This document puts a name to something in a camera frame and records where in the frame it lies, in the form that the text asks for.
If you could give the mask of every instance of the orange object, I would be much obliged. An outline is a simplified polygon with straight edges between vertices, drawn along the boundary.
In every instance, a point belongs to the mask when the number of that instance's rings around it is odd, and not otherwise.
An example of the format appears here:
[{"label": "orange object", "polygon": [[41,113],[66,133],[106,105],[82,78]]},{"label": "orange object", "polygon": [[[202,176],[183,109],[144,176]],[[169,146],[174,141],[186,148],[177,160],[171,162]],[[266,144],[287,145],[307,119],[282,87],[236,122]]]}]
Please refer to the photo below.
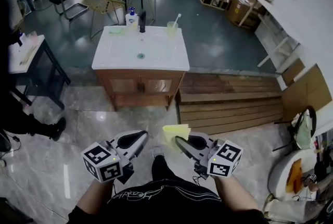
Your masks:
[{"label": "orange object", "polygon": [[303,187],[301,164],[302,160],[298,159],[291,166],[289,177],[286,183],[287,193],[295,192],[296,190],[300,190]]}]

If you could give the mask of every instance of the sink vanity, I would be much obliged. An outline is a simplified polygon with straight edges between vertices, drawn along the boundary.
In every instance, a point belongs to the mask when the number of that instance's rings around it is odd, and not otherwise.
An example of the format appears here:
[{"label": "sink vanity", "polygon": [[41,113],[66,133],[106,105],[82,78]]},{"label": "sink vanity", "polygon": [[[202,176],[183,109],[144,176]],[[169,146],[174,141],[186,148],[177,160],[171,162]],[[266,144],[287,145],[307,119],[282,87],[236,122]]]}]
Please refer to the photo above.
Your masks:
[{"label": "sink vanity", "polygon": [[115,110],[122,106],[168,106],[189,63],[182,35],[146,26],[145,33],[126,26],[104,27],[92,68]]}]

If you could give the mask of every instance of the black t-shirt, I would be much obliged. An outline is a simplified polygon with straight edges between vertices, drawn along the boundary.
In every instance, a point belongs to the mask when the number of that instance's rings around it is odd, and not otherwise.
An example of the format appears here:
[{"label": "black t-shirt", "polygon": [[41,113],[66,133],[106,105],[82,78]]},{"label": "black t-shirt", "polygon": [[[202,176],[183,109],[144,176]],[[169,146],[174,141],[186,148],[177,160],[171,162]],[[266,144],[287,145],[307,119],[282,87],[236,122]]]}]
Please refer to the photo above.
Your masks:
[{"label": "black t-shirt", "polygon": [[207,188],[188,181],[160,180],[123,190],[112,197],[98,215],[76,207],[69,223],[128,223],[129,220],[175,222],[218,221],[220,223],[268,222],[258,210],[233,212]]}]

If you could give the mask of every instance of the white wall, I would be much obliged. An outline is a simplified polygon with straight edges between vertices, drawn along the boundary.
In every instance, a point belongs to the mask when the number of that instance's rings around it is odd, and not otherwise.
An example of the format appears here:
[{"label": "white wall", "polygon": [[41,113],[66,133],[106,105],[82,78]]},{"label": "white wall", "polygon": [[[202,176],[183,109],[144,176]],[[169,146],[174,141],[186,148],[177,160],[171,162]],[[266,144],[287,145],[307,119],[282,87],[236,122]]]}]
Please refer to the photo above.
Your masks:
[{"label": "white wall", "polygon": [[[274,6],[286,16],[305,39],[282,72],[298,56],[305,69],[296,79],[318,64],[333,96],[333,0],[274,0]],[[333,128],[333,102],[317,112],[317,131]]]}]

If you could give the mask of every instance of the yellow chair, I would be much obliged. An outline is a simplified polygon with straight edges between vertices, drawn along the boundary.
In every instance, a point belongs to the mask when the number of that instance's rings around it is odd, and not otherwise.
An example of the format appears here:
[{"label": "yellow chair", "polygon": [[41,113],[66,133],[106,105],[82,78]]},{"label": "yellow chair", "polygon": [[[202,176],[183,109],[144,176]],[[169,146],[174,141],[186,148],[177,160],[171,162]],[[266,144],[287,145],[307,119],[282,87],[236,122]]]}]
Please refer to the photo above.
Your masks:
[{"label": "yellow chair", "polygon": [[84,0],[84,4],[86,4],[93,11],[92,24],[90,26],[90,38],[93,38],[98,32],[102,31],[104,28],[101,28],[92,35],[95,12],[99,12],[102,15],[107,14],[111,19],[109,13],[114,11],[118,21],[118,24],[114,25],[119,25],[119,19],[116,10],[119,8],[125,8],[125,2],[121,0]]}]

